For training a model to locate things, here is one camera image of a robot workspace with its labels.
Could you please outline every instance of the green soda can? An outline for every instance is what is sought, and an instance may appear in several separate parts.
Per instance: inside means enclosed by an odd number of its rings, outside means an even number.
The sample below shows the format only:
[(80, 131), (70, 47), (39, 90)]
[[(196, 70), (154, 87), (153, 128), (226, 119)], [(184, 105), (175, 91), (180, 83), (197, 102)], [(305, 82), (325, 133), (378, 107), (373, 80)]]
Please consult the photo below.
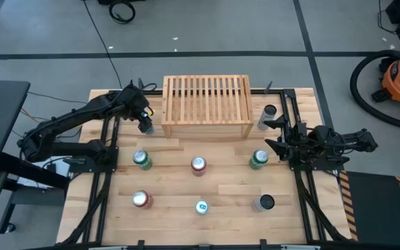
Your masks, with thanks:
[(261, 169), (268, 162), (268, 153), (265, 150), (255, 150), (251, 159), (249, 159), (249, 166), (252, 169)]
[(133, 154), (133, 162), (135, 162), (141, 170), (149, 170), (152, 167), (152, 160), (145, 150), (138, 150)]

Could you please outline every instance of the gray floor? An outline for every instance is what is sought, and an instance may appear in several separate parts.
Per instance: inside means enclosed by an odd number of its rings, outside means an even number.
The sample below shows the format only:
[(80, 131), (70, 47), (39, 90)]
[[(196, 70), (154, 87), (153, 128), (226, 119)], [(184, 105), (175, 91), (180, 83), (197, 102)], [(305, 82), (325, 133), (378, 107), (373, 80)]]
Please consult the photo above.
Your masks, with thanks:
[[(383, 1), (383, 8), (390, 1)], [(299, 21), (290, 0), (147, 0), (134, 3), (137, 17), (129, 25), (114, 23), (107, 7), (87, 0), (110, 52), (305, 51)], [(300, 0), (314, 51), (400, 49), (397, 37), (376, 26), (377, 0)], [(384, 16), (384, 25), (390, 25)], [(0, 10), (0, 54), (103, 53), (104, 48), (79, 0), (5, 0)], [(315, 87), (304, 56), (232, 56), (114, 58), (125, 85), (141, 77), (161, 86), (169, 74), (249, 74), (252, 87)], [(346, 169), (400, 176), (400, 128), (384, 124), (353, 102), (349, 77), (362, 58), (316, 58), (335, 129), (348, 133), (369, 129), (379, 144), (374, 153), (354, 153)], [(371, 65), (360, 76), (364, 93), (377, 88)], [(118, 88), (108, 59), (0, 60), (0, 80), (31, 82), (31, 91), (85, 101), (93, 88)], [(24, 108), (32, 115), (63, 114), (75, 103), (29, 95)], [(400, 106), (381, 104), (400, 117)], [(14, 131), (35, 123), (20, 115)], [(12, 134), (5, 151), (17, 153)], [(0, 197), (0, 214), (8, 192)], [(19, 206), (12, 222), (17, 230), (0, 235), (0, 249), (25, 249), (54, 243), (62, 208)]]

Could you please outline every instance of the wooden slatted box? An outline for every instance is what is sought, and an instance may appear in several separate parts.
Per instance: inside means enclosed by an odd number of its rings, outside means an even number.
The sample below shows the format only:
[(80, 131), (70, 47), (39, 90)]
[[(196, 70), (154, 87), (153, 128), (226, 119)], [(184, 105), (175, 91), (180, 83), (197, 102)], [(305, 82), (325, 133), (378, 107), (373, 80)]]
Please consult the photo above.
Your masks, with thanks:
[(174, 126), (238, 125), (252, 129), (253, 108), (247, 75), (165, 76), (162, 120), (166, 138)]

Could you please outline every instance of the wooden table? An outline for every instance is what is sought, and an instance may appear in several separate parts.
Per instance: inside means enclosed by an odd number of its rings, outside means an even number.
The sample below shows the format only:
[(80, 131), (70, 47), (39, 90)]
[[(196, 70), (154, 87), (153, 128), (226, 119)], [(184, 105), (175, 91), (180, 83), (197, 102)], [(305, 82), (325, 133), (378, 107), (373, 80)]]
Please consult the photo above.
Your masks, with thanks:
[[(106, 92), (93, 90), (90, 98)], [(310, 127), (321, 124), (313, 89), (298, 88), (296, 94), (302, 120)], [(280, 130), (259, 131), (255, 126), (243, 139), (238, 127), (180, 127), (166, 139), (160, 125), (161, 97), (149, 96), (148, 100), (155, 110), (154, 134), (141, 134), (137, 122), (121, 123), (119, 165), (110, 184), (103, 244), (136, 245), (138, 240), (145, 240), (146, 245), (259, 244), (260, 239), (267, 239), (268, 244), (306, 242), (294, 174), (263, 141), (277, 138)], [(253, 95), (252, 101), (255, 121), (267, 104), (278, 107), (276, 117), (282, 114), (278, 95)], [(102, 123), (84, 124), (80, 141), (99, 138)], [(152, 158), (153, 167), (147, 172), (132, 161), (138, 149), (148, 151)], [(248, 166), (256, 149), (269, 152), (268, 164), (260, 170)], [(202, 177), (194, 176), (190, 169), (190, 161), (197, 155), (208, 162)], [(314, 177), (322, 210), (341, 234), (350, 238), (336, 179), (323, 172), (314, 172)], [(67, 238), (84, 216), (91, 183), (92, 174), (81, 174), (70, 183), (57, 242)], [(133, 206), (131, 195), (137, 190), (153, 195), (151, 209)], [(272, 195), (276, 206), (268, 212), (253, 212), (250, 204), (261, 194)], [(199, 199), (210, 204), (205, 216), (194, 211)], [(314, 215), (309, 208), (308, 212), (317, 239)], [(91, 239), (97, 216), (92, 220)]]

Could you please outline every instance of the can lid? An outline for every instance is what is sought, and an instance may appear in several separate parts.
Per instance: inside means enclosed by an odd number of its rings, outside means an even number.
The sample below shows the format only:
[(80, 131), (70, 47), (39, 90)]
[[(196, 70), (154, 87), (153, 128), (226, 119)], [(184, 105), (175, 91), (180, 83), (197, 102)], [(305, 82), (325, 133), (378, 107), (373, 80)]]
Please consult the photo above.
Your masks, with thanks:
[(143, 206), (147, 202), (147, 193), (145, 191), (137, 191), (133, 194), (132, 203), (136, 206)]
[(199, 214), (206, 214), (208, 212), (208, 204), (206, 203), (206, 201), (204, 200), (200, 200), (195, 204), (195, 210), (199, 213)]
[(192, 159), (191, 166), (194, 170), (202, 170), (206, 167), (206, 160), (203, 157), (196, 156)]
[(256, 157), (256, 160), (261, 163), (265, 163), (268, 161), (268, 153), (265, 150), (256, 150), (256, 152), (254, 152), (254, 155)]
[(269, 194), (264, 194), (260, 198), (260, 205), (262, 205), (264, 209), (271, 209), (274, 207), (274, 204), (274, 198)]
[(277, 109), (274, 107), (274, 105), (266, 105), (263, 110), (265, 113), (267, 113), (267, 115), (275, 115), (277, 112)]
[(142, 163), (146, 160), (147, 153), (144, 150), (138, 150), (133, 154), (133, 161), (135, 163)]

